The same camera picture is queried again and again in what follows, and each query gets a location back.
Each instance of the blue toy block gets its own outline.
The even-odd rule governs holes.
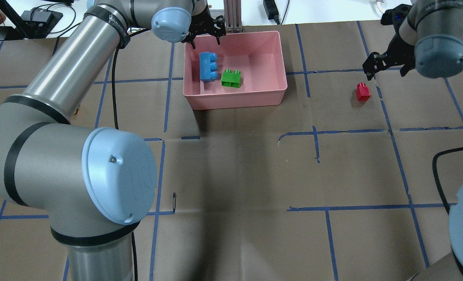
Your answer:
[[[212,82],[217,80],[217,54],[200,53],[200,80],[203,82]]]

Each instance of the black power adapter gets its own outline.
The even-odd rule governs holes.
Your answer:
[[[264,9],[268,16],[268,20],[275,20],[276,24],[280,24],[280,16],[278,12],[278,7],[276,7],[275,0],[263,0]]]

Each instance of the pink bin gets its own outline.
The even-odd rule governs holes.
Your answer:
[[[279,105],[287,89],[280,33],[277,31],[228,34],[221,38],[200,36],[196,50],[186,45],[183,94],[193,110],[259,107]],[[217,53],[214,82],[200,81],[200,58],[204,52]],[[225,69],[242,72],[240,88],[223,87],[221,74]]]

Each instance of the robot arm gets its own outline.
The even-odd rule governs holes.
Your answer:
[[[0,196],[49,212],[75,281],[131,280],[129,234],[151,208],[157,173],[141,137],[69,119],[117,46],[128,44],[128,27],[183,41],[190,24],[209,21],[205,11],[206,0],[96,0],[23,93],[0,106]]]
[[[417,71],[428,78],[448,78],[463,71],[463,0],[419,0],[383,15],[396,35],[386,53],[373,52],[363,64],[367,79],[401,66],[401,76]]]

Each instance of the white surface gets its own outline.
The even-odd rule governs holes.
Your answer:
[[[42,0],[7,0],[18,14],[43,4],[51,4]],[[87,0],[75,0],[72,7],[77,11],[77,18],[74,24],[82,21],[86,11]],[[223,0],[208,0],[212,5],[211,9],[224,9]],[[392,9],[399,4],[411,5],[411,0],[386,0],[383,9]],[[287,0],[276,0],[280,21],[282,20]],[[71,9],[59,6],[51,8],[53,11],[63,13],[63,18],[53,29],[54,32],[63,30],[73,19],[74,13]],[[326,23],[334,21],[368,21],[379,20],[381,12],[377,9],[375,0],[291,0],[290,7],[284,22],[285,25],[293,23]],[[9,20],[6,25],[14,26]],[[269,21],[264,11],[262,0],[242,0],[242,24],[243,25],[275,25]]]

